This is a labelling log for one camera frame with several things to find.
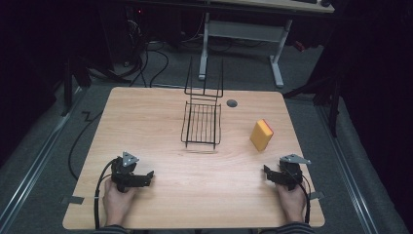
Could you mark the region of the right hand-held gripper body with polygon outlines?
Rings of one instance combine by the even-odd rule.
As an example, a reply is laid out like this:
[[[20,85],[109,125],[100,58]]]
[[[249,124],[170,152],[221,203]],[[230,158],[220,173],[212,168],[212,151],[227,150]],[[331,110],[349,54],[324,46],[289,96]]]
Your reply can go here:
[[[312,162],[296,154],[281,157],[280,170],[276,172],[276,183],[286,185],[288,190],[292,190],[297,184],[301,184],[303,179],[301,164],[311,165]]]

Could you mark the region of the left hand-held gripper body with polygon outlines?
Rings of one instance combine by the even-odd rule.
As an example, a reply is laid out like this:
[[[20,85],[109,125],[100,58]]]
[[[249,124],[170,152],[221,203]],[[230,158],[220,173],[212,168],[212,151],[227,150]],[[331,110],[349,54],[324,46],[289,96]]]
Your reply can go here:
[[[111,179],[116,184],[117,189],[126,193],[131,187],[141,187],[146,175],[135,175],[133,173],[138,158],[124,151],[111,165]]]

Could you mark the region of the person's right hand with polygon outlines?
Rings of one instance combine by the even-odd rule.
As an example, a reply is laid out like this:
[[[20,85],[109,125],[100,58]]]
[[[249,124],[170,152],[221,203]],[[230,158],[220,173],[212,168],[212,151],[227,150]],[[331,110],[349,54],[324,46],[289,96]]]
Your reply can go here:
[[[285,185],[277,185],[280,203],[287,222],[303,222],[306,197],[302,188],[296,185],[289,190]]]

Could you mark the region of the person's left hand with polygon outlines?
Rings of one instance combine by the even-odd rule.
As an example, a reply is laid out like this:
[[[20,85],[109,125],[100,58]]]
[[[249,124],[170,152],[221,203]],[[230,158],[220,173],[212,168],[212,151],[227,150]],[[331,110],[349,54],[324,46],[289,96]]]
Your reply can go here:
[[[130,188],[125,193],[120,192],[117,184],[113,182],[111,178],[105,180],[104,188],[103,205],[106,214],[105,224],[123,225],[137,189]]]

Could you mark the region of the yellow sponge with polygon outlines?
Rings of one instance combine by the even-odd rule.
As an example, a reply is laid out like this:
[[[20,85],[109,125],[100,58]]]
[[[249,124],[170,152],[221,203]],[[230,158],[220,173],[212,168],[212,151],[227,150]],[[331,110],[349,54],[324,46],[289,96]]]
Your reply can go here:
[[[255,123],[249,139],[258,151],[263,151],[273,135],[274,131],[269,124],[264,119],[260,119]]]

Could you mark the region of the black stand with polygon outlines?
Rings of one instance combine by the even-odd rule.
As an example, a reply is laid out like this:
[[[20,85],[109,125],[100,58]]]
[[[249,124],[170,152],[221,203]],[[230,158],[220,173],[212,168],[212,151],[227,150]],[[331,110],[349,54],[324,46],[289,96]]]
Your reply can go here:
[[[64,79],[63,79],[63,98],[64,109],[63,116],[66,116],[73,105],[73,80],[81,88],[88,88],[92,84],[88,72],[88,61],[82,57],[70,57],[64,64]]]
[[[337,137],[336,124],[339,114],[338,105],[342,78],[342,72],[338,66],[316,67],[305,85],[282,96],[293,98],[299,94],[314,94],[314,105],[327,104],[329,106],[327,127],[330,133]]]

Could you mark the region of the black computer tower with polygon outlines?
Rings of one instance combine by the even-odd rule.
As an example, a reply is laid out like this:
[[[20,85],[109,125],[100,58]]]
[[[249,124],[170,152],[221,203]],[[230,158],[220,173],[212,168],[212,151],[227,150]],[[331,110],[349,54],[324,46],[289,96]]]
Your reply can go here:
[[[98,10],[111,61],[125,67],[134,64],[136,47],[141,37],[136,8],[103,3],[98,6]]]

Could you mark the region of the white-legged wooden desk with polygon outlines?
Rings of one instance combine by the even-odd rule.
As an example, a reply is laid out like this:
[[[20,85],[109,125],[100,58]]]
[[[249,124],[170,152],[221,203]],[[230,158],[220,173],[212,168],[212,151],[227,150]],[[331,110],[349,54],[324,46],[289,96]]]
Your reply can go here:
[[[283,13],[292,14],[333,14],[335,8],[329,0],[206,0],[208,6],[212,4],[226,4],[234,7],[257,7],[262,10],[280,10]],[[292,17],[288,17],[281,25],[269,23],[236,22],[228,19],[211,19],[210,13],[204,14],[203,50],[200,60],[199,79],[207,78],[208,40],[210,37],[243,39],[249,41],[277,43],[275,53],[269,56],[276,86],[283,87],[283,79],[279,67],[279,59],[282,54],[285,41],[293,23]]]

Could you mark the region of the metal floor rail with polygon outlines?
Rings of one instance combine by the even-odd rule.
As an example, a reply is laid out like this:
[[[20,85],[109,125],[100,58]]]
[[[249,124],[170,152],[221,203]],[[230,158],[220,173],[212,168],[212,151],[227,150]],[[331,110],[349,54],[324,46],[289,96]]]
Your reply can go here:
[[[89,91],[77,88],[66,116],[63,93],[34,124],[0,169],[0,234],[66,234],[62,225],[90,146],[85,107]]]
[[[322,121],[324,130],[326,131],[329,141],[333,147],[334,155],[338,164],[338,171],[344,181],[346,189],[349,193],[353,207],[356,211],[358,220],[362,226],[364,234],[379,234],[376,223],[367,207],[364,196],[362,195],[356,179],[350,169],[350,166],[345,157],[345,153],[336,136],[329,129],[328,115],[324,107],[316,106],[315,110]]]

